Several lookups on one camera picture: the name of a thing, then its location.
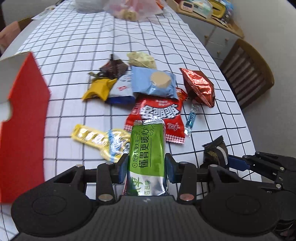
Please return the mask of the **black striped snack packet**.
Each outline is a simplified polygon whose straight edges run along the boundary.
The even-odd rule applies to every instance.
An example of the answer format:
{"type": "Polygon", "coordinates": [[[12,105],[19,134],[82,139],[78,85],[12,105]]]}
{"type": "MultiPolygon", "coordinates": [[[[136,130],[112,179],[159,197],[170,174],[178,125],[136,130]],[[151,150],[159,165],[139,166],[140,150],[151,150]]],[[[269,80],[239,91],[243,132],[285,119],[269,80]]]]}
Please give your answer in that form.
{"type": "Polygon", "coordinates": [[[200,168],[208,168],[209,165],[218,165],[223,168],[229,168],[228,164],[228,150],[224,143],[223,136],[217,137],[210,143],[206,143],[202,146],[203,151],[203,163],[200,168]]]}

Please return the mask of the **yellow minion candy packet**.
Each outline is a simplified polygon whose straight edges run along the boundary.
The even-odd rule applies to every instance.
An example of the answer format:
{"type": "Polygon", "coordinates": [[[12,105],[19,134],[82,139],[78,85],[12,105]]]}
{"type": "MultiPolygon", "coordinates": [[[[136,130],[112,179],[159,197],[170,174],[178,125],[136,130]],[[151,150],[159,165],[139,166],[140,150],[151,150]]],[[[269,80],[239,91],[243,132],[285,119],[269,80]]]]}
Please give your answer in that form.
{"type": "Polygon", "coordinates": [[[130,134],[122,129],[110,129],[101,132],[87,126],[77,124],[71,138],[99,150],[106,161],[117,163],[123,154],[130,151],[130,134]]]}

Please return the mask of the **green silver snack bar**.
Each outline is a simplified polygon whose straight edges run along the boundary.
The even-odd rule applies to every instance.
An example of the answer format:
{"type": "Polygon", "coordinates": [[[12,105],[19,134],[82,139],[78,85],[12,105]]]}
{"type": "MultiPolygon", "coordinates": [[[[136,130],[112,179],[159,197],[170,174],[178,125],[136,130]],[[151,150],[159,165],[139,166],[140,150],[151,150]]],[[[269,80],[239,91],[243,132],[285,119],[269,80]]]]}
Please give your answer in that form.
{"type": "Polygon", "coordinates": [[[134,123],[125,183],[127,195],[160,196],[167,193],[165,133],[165,122],[161,118],[134,123]]]}

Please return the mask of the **red Korean snack packet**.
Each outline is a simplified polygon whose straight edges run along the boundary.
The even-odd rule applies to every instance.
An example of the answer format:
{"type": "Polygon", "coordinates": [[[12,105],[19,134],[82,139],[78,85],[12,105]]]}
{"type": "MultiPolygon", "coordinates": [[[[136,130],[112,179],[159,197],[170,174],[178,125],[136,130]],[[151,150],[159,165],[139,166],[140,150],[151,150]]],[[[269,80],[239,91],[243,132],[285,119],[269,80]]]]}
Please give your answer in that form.
{"type": "Polygon", "coordinates": [[[183,101],[188,95],[176,88],[177,98],[164,98],[152,95],[140,95],[131,113],[126,119],[124,130],[131,131],[135,122],[161,118],[166,125],[166,141],[176,144],[185,143],[185,127],[181,118],[183,101]]]}

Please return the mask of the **shiny red foil packet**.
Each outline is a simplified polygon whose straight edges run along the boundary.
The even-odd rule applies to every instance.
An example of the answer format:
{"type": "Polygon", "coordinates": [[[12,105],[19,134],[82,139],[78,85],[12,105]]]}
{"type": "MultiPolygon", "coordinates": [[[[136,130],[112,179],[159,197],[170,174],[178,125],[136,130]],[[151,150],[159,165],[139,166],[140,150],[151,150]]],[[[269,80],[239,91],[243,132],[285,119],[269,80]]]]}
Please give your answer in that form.
{"type": "Polygon", "coordinates": [[[213,108],[215,105],[214,84],[201,71],[180,68],[188,97],[195,102],[213,108]]]}

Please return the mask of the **light blue cookie packet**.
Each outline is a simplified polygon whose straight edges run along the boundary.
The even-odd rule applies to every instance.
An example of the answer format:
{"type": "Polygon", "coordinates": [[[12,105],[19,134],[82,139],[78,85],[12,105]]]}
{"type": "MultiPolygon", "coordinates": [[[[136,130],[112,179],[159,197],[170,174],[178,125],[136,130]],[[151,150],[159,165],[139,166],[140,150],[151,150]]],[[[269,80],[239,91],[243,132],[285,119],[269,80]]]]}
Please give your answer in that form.
{"type": "Polygon", "coordinates": [[[133,93],[177,99],[176,76],[151,68],[131,66],[133,93]]]}

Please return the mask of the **dark brown chocolate packet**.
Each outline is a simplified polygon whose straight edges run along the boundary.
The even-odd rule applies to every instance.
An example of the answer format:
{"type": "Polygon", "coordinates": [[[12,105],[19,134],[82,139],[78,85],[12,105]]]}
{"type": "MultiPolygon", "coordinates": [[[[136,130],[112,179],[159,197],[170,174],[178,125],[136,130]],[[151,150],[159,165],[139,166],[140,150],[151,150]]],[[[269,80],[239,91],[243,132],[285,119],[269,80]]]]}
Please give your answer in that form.
{"type": "Polygon", "coordinates": [[[117,55],[111,54],[110,60],[105,65],[100,67],[98,73],[89,72],[88,75],[97,79],[118,79],[125,75],[126,71],[128,71],[128,65],[125,64],[117,55]]]}

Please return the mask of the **white blue snack packet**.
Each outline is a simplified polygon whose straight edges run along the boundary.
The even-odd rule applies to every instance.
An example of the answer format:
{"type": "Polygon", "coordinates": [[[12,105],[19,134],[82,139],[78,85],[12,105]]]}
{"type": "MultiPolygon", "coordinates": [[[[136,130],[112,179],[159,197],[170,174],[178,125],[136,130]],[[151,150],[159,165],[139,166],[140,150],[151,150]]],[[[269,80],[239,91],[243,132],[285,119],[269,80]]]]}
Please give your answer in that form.
{"type": "Polygon", "coordinates": [[[135,96],[132,91],[131,74],[121,76],[113,85],[106,100],[108,104],[134,104],[135,96]]]}

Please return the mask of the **red white cardboard box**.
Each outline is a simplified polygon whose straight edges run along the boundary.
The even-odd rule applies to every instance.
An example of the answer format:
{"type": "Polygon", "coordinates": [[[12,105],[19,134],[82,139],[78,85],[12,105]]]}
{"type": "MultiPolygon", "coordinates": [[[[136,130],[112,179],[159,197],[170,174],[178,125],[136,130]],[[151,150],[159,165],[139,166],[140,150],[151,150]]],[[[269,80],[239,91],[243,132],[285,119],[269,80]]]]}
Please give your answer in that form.
{"type": "Polygon", "coordinates": [[[31,52],[1,60],[1,203],[44,181],[44,136],[50,91],[31,52]]]}

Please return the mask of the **cream beige snack packet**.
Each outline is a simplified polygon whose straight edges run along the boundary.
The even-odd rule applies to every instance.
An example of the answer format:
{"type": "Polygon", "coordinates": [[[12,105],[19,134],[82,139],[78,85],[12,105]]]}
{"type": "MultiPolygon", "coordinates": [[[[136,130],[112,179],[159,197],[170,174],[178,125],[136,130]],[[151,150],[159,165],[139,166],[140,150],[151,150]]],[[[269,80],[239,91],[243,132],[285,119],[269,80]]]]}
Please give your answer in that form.
{"type": "Polygon", "coordinates": [[[128,63],[130,66],[157,69],[154,58],[149,54],[133,51],[126,55],[128,56],[128,63]]]}

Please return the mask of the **wooden sideboard cabinet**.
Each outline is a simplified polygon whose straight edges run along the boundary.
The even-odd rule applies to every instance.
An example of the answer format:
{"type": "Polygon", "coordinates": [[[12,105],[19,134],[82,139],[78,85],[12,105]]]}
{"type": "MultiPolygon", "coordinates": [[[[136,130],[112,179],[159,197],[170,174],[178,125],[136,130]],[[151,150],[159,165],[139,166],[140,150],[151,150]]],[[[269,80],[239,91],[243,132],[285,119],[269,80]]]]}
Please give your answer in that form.
{"type": "Polygon", "coordinates": [[[244,38],[243,31],[234,21],[225,26],[213,18],[206,19],[197,13],[182,10],[176,1],[166,3],[189,25],[218,66],[222,64],[237,39],[244,38]]]}

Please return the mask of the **yellow black case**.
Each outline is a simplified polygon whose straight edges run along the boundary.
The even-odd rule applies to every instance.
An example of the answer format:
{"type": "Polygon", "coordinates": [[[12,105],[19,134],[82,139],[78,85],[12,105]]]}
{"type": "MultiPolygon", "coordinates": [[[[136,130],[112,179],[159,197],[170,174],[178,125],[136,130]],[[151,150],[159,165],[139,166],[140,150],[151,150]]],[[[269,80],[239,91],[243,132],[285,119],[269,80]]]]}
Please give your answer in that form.
{"type": "Polygon", "coordinates": [[[209,0],[209,3],[212,5],[212,17],[221,19],[226,12],[226,6],[215,0],[209,0]]]}

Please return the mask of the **white digital timer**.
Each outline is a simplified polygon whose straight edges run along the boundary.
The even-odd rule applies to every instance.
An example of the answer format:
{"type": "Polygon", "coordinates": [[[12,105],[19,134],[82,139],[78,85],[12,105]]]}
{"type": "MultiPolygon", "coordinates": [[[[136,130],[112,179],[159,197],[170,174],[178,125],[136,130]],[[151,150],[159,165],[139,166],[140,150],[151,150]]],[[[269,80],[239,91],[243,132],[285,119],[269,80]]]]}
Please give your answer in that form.
{"type": "Polygon", "coordinates": [[[189,3],[188,1],[180,1],[179,7],[180,7],[181,10],[187,11],[189,13],[191,13],[193,11],[193,8],[194,8],[193,4],[189,3]]]}

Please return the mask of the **pink plastic bag with food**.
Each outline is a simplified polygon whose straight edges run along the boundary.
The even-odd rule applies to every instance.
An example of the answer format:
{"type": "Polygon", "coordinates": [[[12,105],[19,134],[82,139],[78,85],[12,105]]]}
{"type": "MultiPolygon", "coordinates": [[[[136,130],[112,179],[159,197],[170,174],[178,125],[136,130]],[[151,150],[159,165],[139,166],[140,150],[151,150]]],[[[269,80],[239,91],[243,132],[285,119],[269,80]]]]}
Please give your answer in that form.
{"type": "Polygon", "coordinates": [[[162,14],[165,4],[159,0],[108,1],[103,9],[115,18],[136,22],[162,14]]]}

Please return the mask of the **grey translucent plastic bag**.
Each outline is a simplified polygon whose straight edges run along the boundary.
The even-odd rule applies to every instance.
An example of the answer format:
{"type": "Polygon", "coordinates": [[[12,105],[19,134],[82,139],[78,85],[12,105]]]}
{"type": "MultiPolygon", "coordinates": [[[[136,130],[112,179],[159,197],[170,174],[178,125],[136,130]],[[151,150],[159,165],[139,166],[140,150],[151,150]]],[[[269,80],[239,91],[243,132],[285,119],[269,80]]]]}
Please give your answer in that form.
{"type": "Polygon", "coordinates": [[[75,8],[79,13],[99,13],[108,3],[108,0],[75,0],[75,8]]]}

